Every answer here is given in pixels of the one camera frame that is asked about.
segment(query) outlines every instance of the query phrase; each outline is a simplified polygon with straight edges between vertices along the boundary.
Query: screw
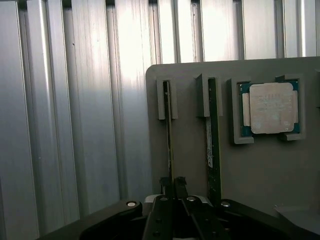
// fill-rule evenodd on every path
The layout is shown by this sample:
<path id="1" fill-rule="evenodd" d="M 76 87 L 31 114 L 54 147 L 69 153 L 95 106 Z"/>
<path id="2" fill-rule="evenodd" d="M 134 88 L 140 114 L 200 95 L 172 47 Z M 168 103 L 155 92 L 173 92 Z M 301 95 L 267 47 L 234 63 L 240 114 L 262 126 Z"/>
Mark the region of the screw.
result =
<path id="1" fill-rule="evenodd" d="M 190 201 L 190 202 L 193 202 L 193 201 L 196 200 L 196 198 L 195 198 L 194 196 L 188 196 L 186 199 L 187 199 L 188 201 Z"/>
<path id="2" fill-rule="evenodd" d="M 135 201 L 129 201 L 129 202 L 126 203 L 126 205 L 128 207 L 134 207 L 136 205 L 136 202 Z"/>
<path id="3" fill-rule="evenodd" d="M 221 206 L 228 208 L 230 207 L 230 203 L 228 203 L 227 201 L 222 201 Z"/>

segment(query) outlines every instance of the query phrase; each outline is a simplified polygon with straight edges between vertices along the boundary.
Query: black plastic part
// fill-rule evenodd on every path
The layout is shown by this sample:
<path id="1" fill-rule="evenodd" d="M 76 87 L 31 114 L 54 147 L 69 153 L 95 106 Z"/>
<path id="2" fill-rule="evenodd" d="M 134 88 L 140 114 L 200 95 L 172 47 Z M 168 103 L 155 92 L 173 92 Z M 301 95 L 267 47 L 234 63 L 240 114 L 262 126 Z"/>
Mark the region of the black plastic part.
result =
<path id="1" fill-rule="evenodd" d="M 234 223 L 232 228 L 237 233 L 242 233 L 250 226 L 251 234 L 256 234 L 256 230 L 263 230 L 265 236 L 271 234 L 270 237 L 289 239 L 292 232 L 292 228 L 280 219 L 230 199 L 222 199 L 216 211 L 219 217 Z"/>
<path id="2" fill-rule="evenodd" d="M 177 199 L 188 197 L 186 185 L 187 185 L 187 182 L 185 177 L 179 176 L 174 179 L 174 190 L 175 190 L 175 196 Z"/>
<path id="3" fill-rule="evenodd" d="M 219 143 L 219 116 L 217 100 L 217 79 L 209 78 L 209 107 L 211 123 L 212 167 L 208 165 L 208 192 L 213 206 L 220 204 L 221 177 L 220 177 L 220 143 Z"/>
<path id="4" fill-rule="evenodd" d="M 78 221 L 53 231 L 39 240 L 114 239 L 130 220 L 142 216 L 139 201 L 119 201 Z"/>
<path id="5" fill-rule="evenodd" d="M 170 94 L 171 98 L 171 119 L 178 118 L 176 81 L 171 76 L 158 76 L 156 78 L 157 102 L 158 102 L 158 119 L 166 119 L 165 115 L 165 92 Z"/>
<path id="6" fill-rule="evenodd" d="M 161 184 L 161 194 L 166 195 L 168 198 L 174 197 L 174 189 L 171 184 L 171 178 L 169 177 L 161 177 L 160 178 L 160 184 Z"/>
<path id="7" fill-rule="evenodd" d="M 228 233 L 214 214 L 212 206 L 202 203 L 195 196 L 192 196 L 192 201 L 187 198 L 183 198 L 181 201 L 188 216 L 192 218 L 201 240 L 230 240 Z"/>
<path id="8" fill-rule="evenodd" d="M 119 234 L 112 240 L 141 240 L 144 234 L 148 216 L 141 216 L 128 221 L 122 225 Z"/>
<path id="9" fill-rule="evenodd" d="M 165 195 L 157 196 L 146 221 L 143 240 L 173 239 L 173 199 Z"/>

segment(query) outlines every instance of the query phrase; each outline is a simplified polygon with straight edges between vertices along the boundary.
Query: metal wall panel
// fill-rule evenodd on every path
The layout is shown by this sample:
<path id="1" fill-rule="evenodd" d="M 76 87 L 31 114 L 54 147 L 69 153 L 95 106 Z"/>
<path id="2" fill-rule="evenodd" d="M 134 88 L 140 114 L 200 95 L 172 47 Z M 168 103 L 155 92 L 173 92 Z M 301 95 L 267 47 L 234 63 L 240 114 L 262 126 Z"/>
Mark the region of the metal wall panel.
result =
<path id="1" fill-rule="evenodd" d="M 76 186 L 81 189 L 86 185 L 86 177 L 81 173 L 81 162 L 77 164 L 76 160 L 83 160 L 84 149 L 82 147 L 82 131 L 80 121 L 80 104 L 78 97 L 78 80 L 76 68 L 76 50 L 74 38 L 74 24 L 71 8 L 63 10 L 63 23 L 65 30 L 65 49 L 66 49 L 66 62 L 67 62 L 67 75 L 68 75 L 68 89 L 70 98 L 70 113 L 71 113 L 71 126 L 72 126 L 72 139 L 74 148 L 75 159 L 75 172 L 76 172 Z M 78 195 L 78 207 L 81 210 L 81 201 L 85 203 Z"/>
<path id="2" fill-rule="evenodd" d="M 77 97 L 81 136 L 75 141 L 80 215 L 119 200 L 108 54 L 106 3 L 73 0 Z"/>
<path id="3" fill-rule="evenodd" d="M 159 8 L 157 1 L 149 2 L 149 27 L 151 45 L 151 65 L 161 64 L 161 43 L 159 28 Z"/>
<path id="4" fill-rule="evenodd" d="M 277 57 L 275 9 L 273 0 L 242 0 L 245 59 Z"/>
<path id="5" fill-rule="evenodd" d="M 114 4 L 106 6 L 106 22 L 108 34 L 108 50 L 110 64 L 110 79 L 112 93 L 113 123 L 116 149 L 116 162 L 118 169 L 119 196 L 120 199 L 128 198 L 128 185 L 125 162 L 125 137 L 124 137 L 124 115 L 122 107 L 122 92 L 119 65 L 118 25 L 117 13 Z"/>
<path id="6" fill-rule="evenodd" d="M 69 224 L 79 219 L 79 206 L 70 116 L 62 1 L 48 0 L 47 14 L 58 154 L 61 165 L 61 191 L 65 224 Z"/>
<path id="7" fill-rule="evenodd" d="M 147 0 L 115 1 L 123 112 L 125 171 L 129 198 L 152 193 L 145 72 L 151 65 Z"/>
<path id="8" fill-rule="evenodd" d="M 202 34 L 202 18 L 201 4 L 199 1 L 192 1 L 192 40 L 193 40 L 193 59 L 194 62 L 203 62 L 203 34 Z"/>
<path id="9" fill-rule="evenodd" d="M 295 58 L 299 55 L 299 15 L 298 2 L 283 0 L 284 57 Z"/>
<path id="10" fill-rule="evenodd" d="M 174 2 L 178 63 L 192 63 L 197 60 L 192 8 L 190 0 L 175 0 Z"/>
<path id="11" fill-rule="evenodd" d="M 299 0 L 300 57 L 317 55 L 316 0 Z"/>
<path id="12" fill-rule="evenodd" d="M 21 32 L 21 43 L 22 43 L 22 57 L 24 65 L 24 86 L 25 86 L 25 98 L 26 108 L 28 115 L 29 125 L 29 138 L 31 145 L 31 156 L 37 156 L 37 139 L 36 139 L 36 123 L 34 115 L 34 106 L 32 100 L 32 88 L 31 88 L 31 76 L 30 76 L 30 64 L 31 57 L 29 52 L 31 51 L 30 46 L 30 30 L 29 30 L 29 18 L 26 10 L 19 11 L 20 20 L 20 32 Z"/>
<path id="13" fill-rule="evenodd" d="M 0 33 L 0 230 L 7 240 L 34 239 L 38 218 L 16 2 L 0 2 Z"/>
<path id="14" fill-rule="evenodd" d="M 177 63 L 175 7 L 173 0 L 158 0 L 161 63 Z"/>
<path id="15" fill-rule="evenodd" d="M 33 156 L 40 234 L 65 225 L 46 3 L 27 1 L 37 151 Z"/>
<path id="16" fill-rule="evenodd" d="M 285 19 L 284 19 L 284 1 L 276 0 L 274 2 L 275 7 L 275 43 L 277 49 L 277 58 L 285 57 Z"/>
<path id="17" fill-rule="evenodd" d="M 234 1 L 202 0 L 201 13 L 204 61 L 239 59 L 238 25 Z"/>

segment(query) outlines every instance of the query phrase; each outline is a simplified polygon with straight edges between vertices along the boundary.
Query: corrugated metal wall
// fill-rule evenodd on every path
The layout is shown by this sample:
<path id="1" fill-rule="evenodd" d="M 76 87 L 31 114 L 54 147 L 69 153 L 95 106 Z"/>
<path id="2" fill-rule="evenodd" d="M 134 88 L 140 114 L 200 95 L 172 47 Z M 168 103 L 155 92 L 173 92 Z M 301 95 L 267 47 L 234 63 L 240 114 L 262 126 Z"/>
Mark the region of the corrugated metal wall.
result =
<path id="1" fill-rule="evenodd" d="M 150 65 L 320 54 L 319 0 L 64 4 L 0 1 L 1 239 L 153 193 Z"/>

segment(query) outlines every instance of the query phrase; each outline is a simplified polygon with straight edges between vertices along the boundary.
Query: gray panel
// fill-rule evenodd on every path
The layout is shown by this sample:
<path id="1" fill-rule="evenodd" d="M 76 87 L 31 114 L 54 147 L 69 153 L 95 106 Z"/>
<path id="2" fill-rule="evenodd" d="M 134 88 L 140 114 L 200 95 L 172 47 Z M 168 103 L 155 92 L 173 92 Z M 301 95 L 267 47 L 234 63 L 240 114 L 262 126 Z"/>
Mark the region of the gray panel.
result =
<path id="1" fill-rule="evenodd" d="M 273 0 L 243 0 L 245 59 L 277 57 L 276 15 Z"/>
<path id="2" fill-rule="evenodd" d="M 72 124 L 78 122 L 73 132 L 81 133 L 73 140 L 80 215 L 84 216 L 118 201 L 119 187 L 106 3 L 104 0 L 73 0 L 72 16 L 77 95 L 72 93 L 71 98 L 78 98 L 75 101 L 79 104 Z"/>
<path id="3" fill-rule="evenodd" d="M 315 98 L 319 95 L 319 76 L 315 69 L 319 65 L 319 58 L 303 57 L 150 67 L 146 83 L 154 182 L 168 172 L 166 126 L 157 120 L 155 81 L 157 76 L 166 72 L 175 77 L 179 111 L 179 119 L 172 122 L 175 174 L 186 177 L 190 194 L 206 194 L 204 122 L 197 118 L 197 96 L 193 91 L 196 89 L 195 75 L 214 72 L 221 76 L 223 112 L 228 113 L 219 116 L 222 197 L 271 215 L 275 214 L 275 205 L 299 206 L 319 202 L 319 198 L 314 199 L 314 191 L 319 188 L 317 176 L 320 168 L 319 109 L 315 105 Z M 232 126 L 228 116 L 232 109 L 228 105 L 227 80 L 238 78 L 238 82 L 251 79 L 252 83 L 272 83 L 276 76 L 285 75 L 285 79 L 292 79 L 286 75 L 292 73 L 304 76 L 304 90 L 308 93 L 305 95 L 307 137 L 287 143 L 279 140 L 277 135 L 266 134 L 257 136 L 252 144 L 231 144 L 229 132 Z"/>
<path id="4" fill-rule="evenodd" d="M 71 129 L 65 30 L 61 0 L 48 0 L 52 81 L 65 224 L 79 219 L 74 146 Z"/>
<path id="5" fill-rule="evenodd" d="M 18 6 L 0 2 L 0 202 L 6 239 L 39 236 Z"/>
<path id="6" fill-rule="evenodd" d="M 37 151 L 33 156 L 40 234 L 65 225 L 46 3 L 27 1 Z"/>
<path id="7" fill-rule="evenodd" d="M 275 210 L 295 226 L 320 235 L 320 214 L 309 206 L 278 206 Z"/>
<path id="8" fill-rule="evenodd" d="M 152 192 L 145 83 L 151 65 L 148 1 L 117 0 L 115 10 L 128 196 L 143 201 Z"/>
<path id="9" fill-rule="evenodd" d="M 236 4 L 233 0 L 201 1 L 205 62 L 240 59 Z"/>

